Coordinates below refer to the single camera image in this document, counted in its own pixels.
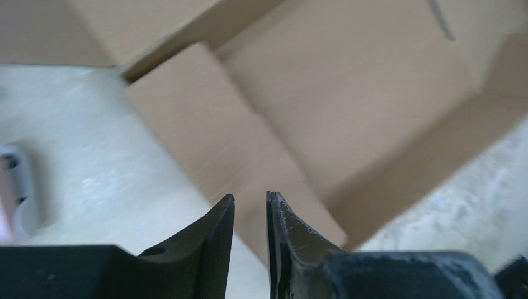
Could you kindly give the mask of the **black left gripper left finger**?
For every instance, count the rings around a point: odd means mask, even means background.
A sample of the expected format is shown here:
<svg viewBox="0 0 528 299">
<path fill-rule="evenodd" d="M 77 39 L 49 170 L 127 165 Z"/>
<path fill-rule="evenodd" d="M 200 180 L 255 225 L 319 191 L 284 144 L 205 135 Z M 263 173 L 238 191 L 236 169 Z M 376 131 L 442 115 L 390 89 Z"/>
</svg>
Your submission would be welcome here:
<svg viewBox="0 0 528 299">
<path fill-rule="evenodd" d="M 1 248 L 2 298 L 224 298 L 234 198 L 139 255 L 115 245 Z"/>
</svg>

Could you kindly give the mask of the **brown cardboard box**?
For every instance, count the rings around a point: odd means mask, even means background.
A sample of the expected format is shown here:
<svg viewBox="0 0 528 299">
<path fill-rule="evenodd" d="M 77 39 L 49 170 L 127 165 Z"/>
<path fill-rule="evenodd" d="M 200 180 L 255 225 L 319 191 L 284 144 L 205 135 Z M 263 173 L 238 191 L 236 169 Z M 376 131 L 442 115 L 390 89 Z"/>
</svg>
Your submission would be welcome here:
<svg viewBox="0 0 528 299">
<path fill-rule="evenodd" d="M 30 244 L 139 252 L 236 198 L 266 260 L 279 191 L 347 250 L 527 246 L 526 1 L 2 1 L 1 142 Z"/>
</svg>

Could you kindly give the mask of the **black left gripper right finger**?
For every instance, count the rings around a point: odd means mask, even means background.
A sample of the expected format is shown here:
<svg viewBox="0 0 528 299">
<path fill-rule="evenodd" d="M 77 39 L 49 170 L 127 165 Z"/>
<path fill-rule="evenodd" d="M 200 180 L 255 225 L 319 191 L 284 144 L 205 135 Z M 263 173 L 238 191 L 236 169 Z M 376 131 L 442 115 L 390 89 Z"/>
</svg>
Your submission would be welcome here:
<svg viewBox="0 0 528 299">
<path fill-rule="evenodd" d="M 501 298 L 488 271 L 463 252 L 348 252 L 266 195 L 272 298 Z"/>
</svg>

